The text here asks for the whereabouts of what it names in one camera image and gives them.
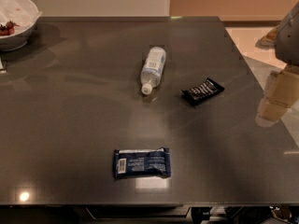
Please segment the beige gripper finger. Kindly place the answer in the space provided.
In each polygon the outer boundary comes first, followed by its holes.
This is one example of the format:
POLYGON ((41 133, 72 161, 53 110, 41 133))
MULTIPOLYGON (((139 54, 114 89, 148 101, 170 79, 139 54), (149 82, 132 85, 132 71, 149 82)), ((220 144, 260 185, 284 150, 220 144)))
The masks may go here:
POLYGON ((261 127, 271 127, 278 123, 288 109, 285 105, 272 103, 268 99, 263 98, 259 103, 255 121, 261 127))
POLYGON ((299 100, 299 66, 272 71, 266 81, 264 96, 276 104, 294 105, 299 100))

